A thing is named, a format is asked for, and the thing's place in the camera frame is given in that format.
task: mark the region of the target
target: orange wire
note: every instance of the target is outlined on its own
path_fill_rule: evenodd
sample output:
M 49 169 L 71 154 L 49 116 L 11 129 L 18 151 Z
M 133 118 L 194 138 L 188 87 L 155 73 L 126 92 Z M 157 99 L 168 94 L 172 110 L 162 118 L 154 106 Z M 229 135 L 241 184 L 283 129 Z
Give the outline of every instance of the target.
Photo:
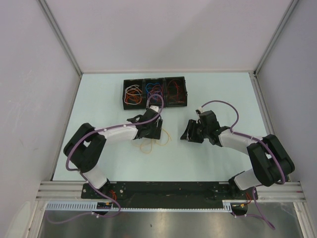
M 252 202 L 252 198 L 251 196 L 248 194 L 248 192 L 246 192 L 246 196 L 247 196 L 247 199 L 250 200 L 250 202 L 248 202 L 247 204 L 250 204 Z
M 181 82 L 179 79 L 173 79 L 171 80 L 168 85 L 167 85 L 167 96 L 170 100 L 175 101 L 176 103 L 184 103 L 185 102 L 185 93 L 182 87 L 179 87 L 179 85 L 176 83 L 176 81 Z M 172 86 L 169 86 L 171 83 L 174 84 L 174 87 L 177 90 L 176 95 L 170 95 L 170 91 L 168 90 L 169 88 L 171 89 Z
M 114 199 L 116 201 L 117 195 L 115 194 L 115 192 L 113 190 L 109 190 L 109 192 L 112 194 L 112 199 Z

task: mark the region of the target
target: white cable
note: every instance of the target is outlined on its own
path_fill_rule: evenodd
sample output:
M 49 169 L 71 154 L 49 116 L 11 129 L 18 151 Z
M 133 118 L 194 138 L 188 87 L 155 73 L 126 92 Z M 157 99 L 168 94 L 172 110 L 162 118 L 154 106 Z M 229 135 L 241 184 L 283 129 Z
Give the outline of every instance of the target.
M 124 94 L 124 103 L 125 103 L 125 104 L 138 105 L 138 104 L 141 103 L 141 101 L 142 101 L 142 94 L 141 94 L 140 91 L 142 91 L 142 90 L 139 89 L 139 87 L 140 87 L 139 85 L 134 84 L 134 85 L 131 85 L 131 86 L 129 86 L 129 87 L 127 87 L 127 88 L 125 89 L 125 94 Z M 130 95 L 130 96 L 140 96 L 140 101 L 137 102 L 137 103 L 128 103 L 128 102 L 126 102 L 125 100 L 126 100 L 127 94 Z

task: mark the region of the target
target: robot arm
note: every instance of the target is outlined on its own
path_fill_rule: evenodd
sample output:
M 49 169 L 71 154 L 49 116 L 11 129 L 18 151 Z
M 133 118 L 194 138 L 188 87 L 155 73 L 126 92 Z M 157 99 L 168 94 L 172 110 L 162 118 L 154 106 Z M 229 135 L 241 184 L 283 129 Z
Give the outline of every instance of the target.
M 254 136 L 246 138 L 230 131 L 228 126 L 220 127 L 213 111 L 196 111 L 199 120 L 189 120 L 182 140 L 203 143 L 208 139 L 212 145 L 229 147 L 249 155 L 253 169 L 242 172 L 229 180 L 234 190 L 246 190 L 249 187 L 263 184 L 271 186 L 281 179 L 281 174 L 272 158 L 267 157 L 267 151 L 254 139 L 262 141 L 273 152 L 284 175 L 295 170 L 295 166 L 284 147 L 275 135 L 265 137 Z
M 159 107 L 150 106 L 144 115 L 137 115 L 128 119 L 128 122 L 144 122 L 154 118 Z M 119 141 L 134 140 L 139 138 L 160 139 L 160 132 L 163 120 L 161 118 L 142 125 L 130 125 L 108 129 L 103 132 L 94 133 L 88 136 L 75 150 L 70 161 L 79 169 L 80 173 L 97 189 L 106 182 L 107 177 L 98 167 L 97 163 L 103 148 Z M 95 128 L 89 123 L 82 124 L 64 148 L 64 154 L 69 155 L 75 144 L 86 134 L 94 131 Z

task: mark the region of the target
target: black bracket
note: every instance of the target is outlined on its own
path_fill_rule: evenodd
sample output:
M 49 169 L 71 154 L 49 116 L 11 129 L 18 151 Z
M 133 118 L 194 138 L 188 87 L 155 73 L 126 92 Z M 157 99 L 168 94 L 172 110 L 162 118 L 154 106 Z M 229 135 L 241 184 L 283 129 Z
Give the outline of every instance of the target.
M 197 110 L 196 113 L 199 116 L 199 120 L 189 120 L 186 130 L 180 139 L 189 142 L 203 143 L 204 139 L 207 138 L 212 145 L 222 147 L 219 141 L 219 135 L 229 129 L 229 127 L 220 127 L 215 113 L 211 110 L 202 113 Z
M 158 113 L 156 111 L 152 110 L 151 108 L 148 108 L 143 115 L 137 115 L 133 118 L 127 119 L 127 121 L 131 123 L 144 122 L 144 121 L 152 119 L 157 114 Z M 162 124 L 163 124 L 163 120 L 159 118 L 150 123 L 137 125 L 136 128 L 138 129 L 138 133 L 135 139 L 140 139 L 144 137 L 144 138 L 159 140 L 161 130 L 162 130 Z
M 280 164 L 284 175 L 288 175 L 295 170 L 291 158 L 286 153 L 281 142 L 275 135 L 263 137 L 263 142 L 268 146 Z M 253 143 L 247 147 L 253 171 L 257 179 L 264 186 L 271 186 L 281 179 L 281 174 L 272 158 L 267 158 L 268 152 L 260 143 Z
M 82 124 L 70 141 L 64 148 L 64 154 L 69 155 L 75 144 L 86 134 L 94 131 L 95 128 L 89 123 Z M 88 146 L 84 145 L 84 142 L 80 143 L 77 149 L 74 151 L 71 162 L 80 170 L 82 173 L 90 171 L 97 164 L 100 154 L 106 143 L 106 138 L 98 133 L 92 134 L 85 139 L 89 142 Z
M 111 182 L 101 189 L 103 194 L 112 197 L 126 208 L 166 208 L 166 209 L 208 209 L 223 208 L 223 200 L 246 200 L 246 192 L 252 194 L 252 188 L 241 191 L 235 197 L 230 185 L 222 182 Z M 83 185 L 82 199 L 105 199 L 96 193 L 87 183 Z
M 237 216 L 244 216 L 248 212 L 248 205 L 244 203 L 231 203 L 231 209 Z

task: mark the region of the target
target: white table surface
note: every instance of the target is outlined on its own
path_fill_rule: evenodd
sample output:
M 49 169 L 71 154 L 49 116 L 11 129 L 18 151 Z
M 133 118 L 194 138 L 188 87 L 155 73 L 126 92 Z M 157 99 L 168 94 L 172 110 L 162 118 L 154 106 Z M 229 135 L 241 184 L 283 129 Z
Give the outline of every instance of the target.
M 142 153 L 131 141 L 106 146 L 98 165 L 111 181 L 222 181 L 251 168 L 250 159 L 230 148 L 181 141 L 188 120 L 196 119 L 195 110 L 210 100 L 233 104 L 240 120 L 235 130 L 266 135 L 256 97 L 247 73 L 130 73 L 84 74 L 65 134 L 62 148 L 85 122 L 96 128 L 125 122 L 145 110 L 123 110 L 124 79 L 185 76 L 188 106 L 164 108 L 163 128 L 171 137 L 165 146 L 154 145 L 150 154 Z M 220 126 L 230 126 L 235 112 L 227 105 L 209 104 Z M 166 134 L 162 132 L 162 143 Z M 83 180 L 65 168 L 66 156 L 60 152 L 53 180 Z

